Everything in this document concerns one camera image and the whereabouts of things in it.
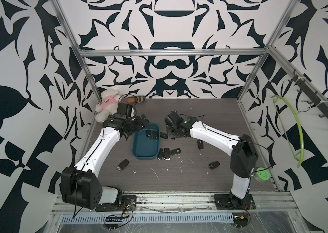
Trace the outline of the black connector block right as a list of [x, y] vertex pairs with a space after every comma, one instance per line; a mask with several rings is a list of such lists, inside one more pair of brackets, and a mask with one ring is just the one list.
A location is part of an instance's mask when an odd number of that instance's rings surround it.
[[233, 224], [234, 227], [238, 229], [242, 229], [249, 224], [249, 219], [244, 216], [234, 216], [233, 221], [234, 221]]

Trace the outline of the black connector block left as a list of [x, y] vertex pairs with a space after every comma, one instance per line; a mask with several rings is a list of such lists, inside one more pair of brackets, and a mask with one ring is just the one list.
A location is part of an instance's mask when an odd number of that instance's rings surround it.
[[117, 217], [115, 215], [109, 215], [104, 220], [104, 226], [107, 230], [114, 230], [118, 228], [123, 222], [122, 217]]

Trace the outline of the black connector block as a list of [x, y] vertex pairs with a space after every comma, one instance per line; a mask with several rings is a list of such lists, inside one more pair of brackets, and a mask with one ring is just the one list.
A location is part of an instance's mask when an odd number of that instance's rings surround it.
[[123, 222], [122, 217], [117, 217], [115, 215], [109, 215], [104, 220], [104, 226], [107, 230], [114, 230], [118, 228]]
[[234, 221], [233, 224], [234, 227], [238, 229], [242, 229], [249, 224], [249, 219], [244, 216], [234, 216], [233, 221]]

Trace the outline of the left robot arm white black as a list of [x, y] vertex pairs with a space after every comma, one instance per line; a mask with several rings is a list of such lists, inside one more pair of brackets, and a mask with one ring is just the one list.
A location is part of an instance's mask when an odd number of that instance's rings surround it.
[[102, 186], [98, 175], [107, 156], [122, 136], [128, 138], [136, 131], [149, 125], [145, 115], [123, 119], [109, 117], [103, 122], [98, 138], [73, 167], [65, 168], [61, 174], [60, 191], [64, 203], [90, 210], [100, 204], [116, 204], [121, 191], [118, 188]]

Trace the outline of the teal plastic storage box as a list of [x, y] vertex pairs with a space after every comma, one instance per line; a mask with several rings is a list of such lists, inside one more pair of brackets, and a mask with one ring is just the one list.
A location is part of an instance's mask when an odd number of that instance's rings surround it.
[[151, 130], [151, 132], [156, 130], [158, 133], [160, 132], [157, 124], [149, 124], [147, 127], [137, 131], [134, 134], [132, 153], [134, 157], [139, 160], [155, 159], [157, 158], [160, 150], [160, 139], [147, 139], [145, 135], [146, 130]]

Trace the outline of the white teddy bear pink shirt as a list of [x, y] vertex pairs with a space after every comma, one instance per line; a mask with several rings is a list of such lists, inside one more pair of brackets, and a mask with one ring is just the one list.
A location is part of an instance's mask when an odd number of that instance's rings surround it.
[[95, 120], [103, 123], [110, 115], [117, 112], [119, 99], [118, 89], [106, 89], [101, 93], [101, 102], [95, 107]]

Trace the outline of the green plastic hanger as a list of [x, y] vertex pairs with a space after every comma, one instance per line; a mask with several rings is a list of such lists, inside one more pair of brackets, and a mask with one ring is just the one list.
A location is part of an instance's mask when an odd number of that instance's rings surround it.
[[[293, 106], [282, 96], [274, 95], [272, 96], [272, 99], [276, 110], [277, 119], [280, 121], [280, 129], [283, 130], [284, 137], [288, 142], [291, 153], [294, 159], [297, 161], [297, 168], [301, 168], [305, 158], [305, 140], [298, 113], [294, 110]], [[284, 106], [290, 110], [293, 119], [295, 120], [295, 124], [289, 129], [285, 127], [286, 124], [284, 122], [284, 118], [281, 116], [281, 113], [283, 113], [283, 108], [278, 105], [278, 101], [282, 101], [284, 103]]]

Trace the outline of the brown checkered pouch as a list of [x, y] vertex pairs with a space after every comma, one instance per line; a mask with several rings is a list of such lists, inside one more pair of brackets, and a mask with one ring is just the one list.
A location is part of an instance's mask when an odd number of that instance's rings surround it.
[[132, 96], [132, 97], [126, 98], [126, 102], [128, 104], [144, 103], [144, 102], [146, 102], [146, 97], [145, 96]]

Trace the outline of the black flip key silver end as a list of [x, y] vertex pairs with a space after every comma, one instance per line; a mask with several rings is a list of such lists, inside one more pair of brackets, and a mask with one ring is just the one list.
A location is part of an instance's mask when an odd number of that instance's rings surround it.
[[164, 150], [160, 148], [159, 153], [158, 153], [158, 160], [161, 161], [164, 158]]

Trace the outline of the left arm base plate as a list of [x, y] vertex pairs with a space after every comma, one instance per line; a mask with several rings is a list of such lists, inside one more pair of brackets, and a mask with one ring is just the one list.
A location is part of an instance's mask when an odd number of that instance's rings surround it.
[[96, 212], [118, 212], [123, 211], [124, 209], [135, 210], [137, 204], [137, 196], [136, 195], [123, 195], [118, 199], [116, 203], [109, 204], [99, 204], [96, 208]]

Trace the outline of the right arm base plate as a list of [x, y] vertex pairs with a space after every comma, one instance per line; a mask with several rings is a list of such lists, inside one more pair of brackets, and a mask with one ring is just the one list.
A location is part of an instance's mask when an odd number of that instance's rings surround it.
[[253, 210], [256, 205], [253, 196], [249, 193], [243, 199], [233, 194], [215, 194], [214, 202], [217, 210]]

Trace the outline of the green tape roll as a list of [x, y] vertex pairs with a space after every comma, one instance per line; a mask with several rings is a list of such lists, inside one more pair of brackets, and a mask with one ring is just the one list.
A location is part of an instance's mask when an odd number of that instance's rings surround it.
[[256, 171], [253, 172], [253, 177], [257, 182], [265, 182], [270, 180], [271, 174], [268, 168], [257, 168]]

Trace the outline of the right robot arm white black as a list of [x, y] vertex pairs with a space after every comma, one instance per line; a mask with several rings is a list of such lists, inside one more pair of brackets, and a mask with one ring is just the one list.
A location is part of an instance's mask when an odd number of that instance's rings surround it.
[[225, 152], [231, 157], [230, 169], [233, 184], [230, 197], [241, 202], [249, 193], [250, 179], [255, 171], [258, 153], [250, 136], [231, 135], [212, 128], [196, 117], [181, 117], [172, 111], [164, 118], [169, 138], [191, 137], [202, 140]]

